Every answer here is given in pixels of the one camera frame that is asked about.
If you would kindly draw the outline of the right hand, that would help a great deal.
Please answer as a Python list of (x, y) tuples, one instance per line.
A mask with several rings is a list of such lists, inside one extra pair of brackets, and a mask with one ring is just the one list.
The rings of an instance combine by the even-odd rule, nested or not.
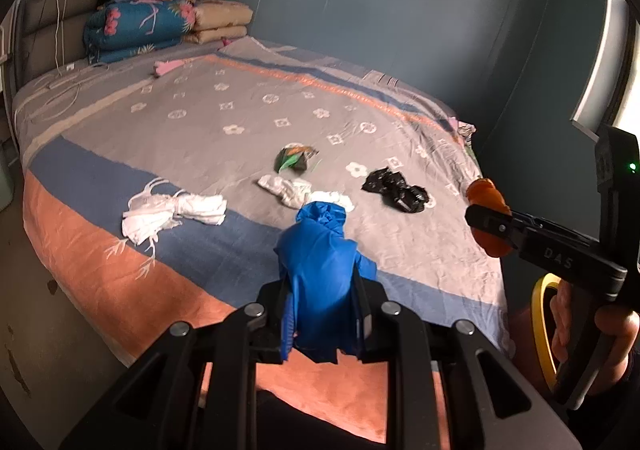
[[(550, 303), (555, 321), (555, 332), (551, 342), (553, 355), (560, 363), (570, 357), (570, 345), (576, 334), (575, 320), (579, 313), (580, 288), (561, 280), (558, 292)], [(594, 321), (598, 329), (614, 338), (611, 354), (591, 385), (590, 394), (597, 394), (613, 387), (627, 372), (631, 349), (639, 333), (639, 315), (616, 304), (608, 304), (597, 311)]]

